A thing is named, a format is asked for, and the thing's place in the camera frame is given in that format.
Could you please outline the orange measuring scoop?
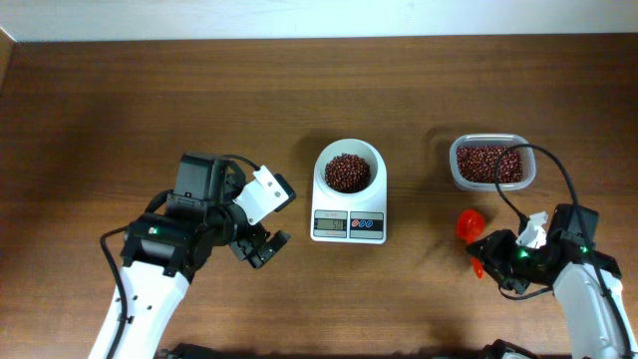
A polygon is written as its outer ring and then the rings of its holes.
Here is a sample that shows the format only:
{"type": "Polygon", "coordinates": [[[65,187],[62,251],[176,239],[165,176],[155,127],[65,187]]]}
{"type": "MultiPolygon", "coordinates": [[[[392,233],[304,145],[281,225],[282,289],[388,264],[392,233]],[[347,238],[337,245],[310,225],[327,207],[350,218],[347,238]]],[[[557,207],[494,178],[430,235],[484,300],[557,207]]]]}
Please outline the orange measuring scoop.
{"type": "MultiPolygon", "coordinates": [[[[457,236],[462,239],[466,245],[470,245],[482,234],[484,227],[483,216],[474,209],[466,209],[458,219],[456,226],[457,236]]],[[[482,279],[484,276],[482,264],[475,257],[471,258],[471,264],[477,278],[482,279]]]]}

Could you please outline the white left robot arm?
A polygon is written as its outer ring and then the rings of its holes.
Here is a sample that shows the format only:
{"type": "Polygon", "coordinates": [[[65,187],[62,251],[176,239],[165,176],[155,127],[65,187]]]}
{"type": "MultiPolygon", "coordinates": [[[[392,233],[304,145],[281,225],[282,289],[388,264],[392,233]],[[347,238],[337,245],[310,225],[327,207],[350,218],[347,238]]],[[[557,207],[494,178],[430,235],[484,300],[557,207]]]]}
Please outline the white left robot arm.
{"type": "Polygon", "coordinates": [[[116,262],[103,234],[100,246],[116,282],[110,308],[91,350],[93,358],[152,358],[195,274],[216,247],[227,246],[258,269],[289,240],[261,221],[296,197],[281,174],[254,165],[248,180],[238,155],[185,153],[175,185],[119,228],[116,262]]]}

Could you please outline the red beans in bowl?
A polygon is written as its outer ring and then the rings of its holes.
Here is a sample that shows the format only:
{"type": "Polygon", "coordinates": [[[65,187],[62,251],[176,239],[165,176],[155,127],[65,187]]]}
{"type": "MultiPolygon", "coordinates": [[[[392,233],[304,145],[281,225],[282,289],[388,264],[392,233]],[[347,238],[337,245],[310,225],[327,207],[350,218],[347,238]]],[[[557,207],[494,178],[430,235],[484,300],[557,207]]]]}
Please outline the red beans in bowl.
{"type": "Polygon", "coordinates": [[[358,155],[342,154],[325,167],[326,184],[341,193],[359,192],[369,185],[370,179],[370,165],[358,155]]]}

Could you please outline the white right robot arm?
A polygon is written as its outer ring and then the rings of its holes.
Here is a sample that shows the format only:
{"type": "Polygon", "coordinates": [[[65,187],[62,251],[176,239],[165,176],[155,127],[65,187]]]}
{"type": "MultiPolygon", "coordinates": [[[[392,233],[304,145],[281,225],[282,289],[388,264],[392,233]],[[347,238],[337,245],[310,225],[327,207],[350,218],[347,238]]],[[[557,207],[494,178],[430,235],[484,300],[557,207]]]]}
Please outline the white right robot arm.
{"type": "Polygon", "coordinates": [[[552,218],[531,215],[521,234],[498,230],[468,244],[467,252],[509,300],[552,294],[566,318],[572,357],[635,358],[620,268],[585,240],[597,221],[596,211],[563,203],[552,218]]]}

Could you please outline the white digital kitchen scale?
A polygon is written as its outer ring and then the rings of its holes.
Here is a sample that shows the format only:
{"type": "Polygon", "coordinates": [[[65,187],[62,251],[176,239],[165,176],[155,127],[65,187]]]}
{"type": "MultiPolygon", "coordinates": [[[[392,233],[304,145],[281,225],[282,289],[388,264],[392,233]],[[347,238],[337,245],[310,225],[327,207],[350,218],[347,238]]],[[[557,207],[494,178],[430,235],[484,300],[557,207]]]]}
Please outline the white digital kitchen scale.
{"type": "Polygon", "coordinates": [[[387,187],[385,162],[373,146],[356,139],[330,144],[314,167],[310,237],[324,242],[384,243],[388,238],[387,187]],[[326,167],[342,155],[356,156],[370,168],[367,184],[354,193],[337,191],[326,180],[326,167]]]}

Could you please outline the white round bowl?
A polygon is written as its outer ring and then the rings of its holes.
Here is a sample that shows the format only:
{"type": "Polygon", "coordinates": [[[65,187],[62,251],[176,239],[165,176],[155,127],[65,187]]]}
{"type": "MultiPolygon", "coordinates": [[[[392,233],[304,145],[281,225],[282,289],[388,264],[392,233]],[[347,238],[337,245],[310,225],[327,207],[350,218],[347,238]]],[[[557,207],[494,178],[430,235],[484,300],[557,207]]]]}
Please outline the white round bowl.
{"type": "Polygon", "coordinates": [[[382,178],[380,155],[370,144],[356,139],[330,144],[315,167],[318,182],[335,194],[362,194],[382,178]]]}

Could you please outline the red adzuki beans in container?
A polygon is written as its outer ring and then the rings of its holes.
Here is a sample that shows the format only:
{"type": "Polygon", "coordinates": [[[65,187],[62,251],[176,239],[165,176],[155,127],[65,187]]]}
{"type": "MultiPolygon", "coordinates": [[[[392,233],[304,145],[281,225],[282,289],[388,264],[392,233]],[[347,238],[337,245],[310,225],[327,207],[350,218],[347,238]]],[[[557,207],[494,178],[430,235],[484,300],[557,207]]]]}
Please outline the red adzuki beans in container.
{"type": "MultiPolygon", "coordinates": [[[[506,146],[458,147],[456,156],[461,176],[471,182],[494,183],[495,167],[506,150],[506,146]]],[[[522,159],[518,151],[503,156],[497,177],[499,183],[523,180],[522,159]]]]}

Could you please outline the clear plastic bean container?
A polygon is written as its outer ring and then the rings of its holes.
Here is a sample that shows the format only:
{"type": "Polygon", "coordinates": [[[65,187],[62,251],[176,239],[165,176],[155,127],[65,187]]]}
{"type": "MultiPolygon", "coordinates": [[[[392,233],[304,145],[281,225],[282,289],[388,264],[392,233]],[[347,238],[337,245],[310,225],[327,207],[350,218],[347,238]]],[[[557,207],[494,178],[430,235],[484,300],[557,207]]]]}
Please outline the clear plastic bean container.
{"type": "Polygon", "coordinates": [[[511,134],[471,134],[456,139],[449,151],[450,167],[457,188],[467,191],[503,191],[528,187],[536,176],[532,149],[509,148],[527,140],[511,134]]]}

